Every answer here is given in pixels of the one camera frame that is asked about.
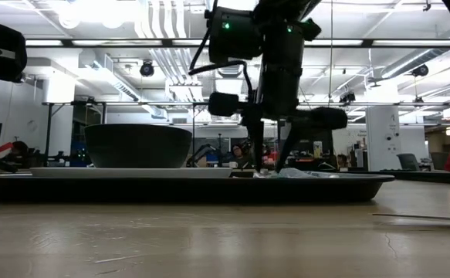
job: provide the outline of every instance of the black office chair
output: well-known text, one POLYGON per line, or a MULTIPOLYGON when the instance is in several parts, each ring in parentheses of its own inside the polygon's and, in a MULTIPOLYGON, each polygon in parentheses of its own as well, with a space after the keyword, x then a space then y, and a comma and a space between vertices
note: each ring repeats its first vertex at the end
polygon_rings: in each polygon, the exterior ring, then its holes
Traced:
POLYGON ((435 170, 444 170, 444 165, 448 160, 448 153, 445 152, 435 152, 431 153, 432 163, 434 164, 435 170))
POLYGON ((420 171, 417 158, 414 154, 398 154, 401 169, 409 171, 420 171))

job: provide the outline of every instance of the table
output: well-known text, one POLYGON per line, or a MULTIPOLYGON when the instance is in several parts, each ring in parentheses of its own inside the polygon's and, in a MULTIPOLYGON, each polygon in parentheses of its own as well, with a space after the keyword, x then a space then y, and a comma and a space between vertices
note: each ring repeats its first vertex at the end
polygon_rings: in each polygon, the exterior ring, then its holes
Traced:
POLYGON ((450 185, 352 205, 0 205, 0 277, 450 277, 450 185))

